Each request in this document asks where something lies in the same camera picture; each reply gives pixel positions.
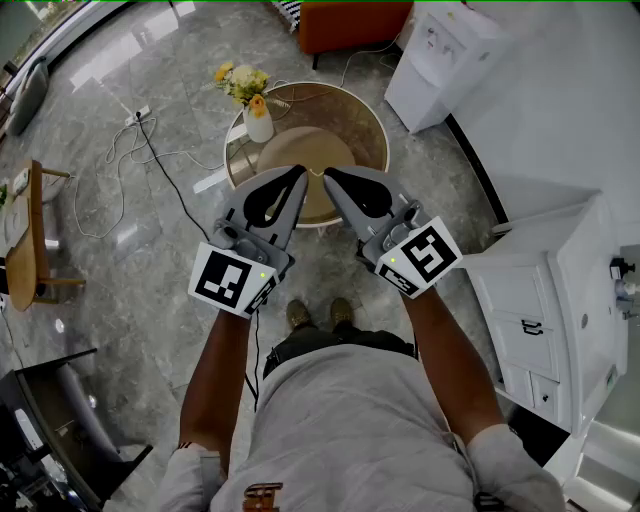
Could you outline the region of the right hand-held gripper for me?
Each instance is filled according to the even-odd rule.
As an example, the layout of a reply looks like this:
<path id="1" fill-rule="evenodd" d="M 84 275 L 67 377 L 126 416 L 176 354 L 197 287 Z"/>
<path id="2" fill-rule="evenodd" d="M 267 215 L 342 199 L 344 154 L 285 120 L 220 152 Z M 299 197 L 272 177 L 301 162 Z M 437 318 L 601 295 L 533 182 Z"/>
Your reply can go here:
<path id="1" fill-rule="evenodd" d="M 344 222 L 367 241 L 359 255 L 406 297 L 417 298 L 461 262 L 442 219 L 426 215 L 417 200 L 408 204 L 407 193 L 389 174 L 356 165 L 329 167 L 323 182 Z M 395 216 L 385 223 L 387 215 Z"/>

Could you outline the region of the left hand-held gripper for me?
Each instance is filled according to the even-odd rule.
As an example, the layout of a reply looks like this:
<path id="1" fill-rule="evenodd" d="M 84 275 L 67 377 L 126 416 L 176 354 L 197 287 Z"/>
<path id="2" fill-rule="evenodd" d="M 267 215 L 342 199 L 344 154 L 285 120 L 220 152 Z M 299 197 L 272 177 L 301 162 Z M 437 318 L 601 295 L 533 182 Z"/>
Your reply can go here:
<path id="1" fill-rule="evenodd" d="M 238 185 L 224 209 L 227 221 L 218 220 L 212 241 L 198 247 L 189 294 L 251 317 L 295 263 L 283 249 L 307 188 L 307 170 L 299 164 L 266 170 Z"/>

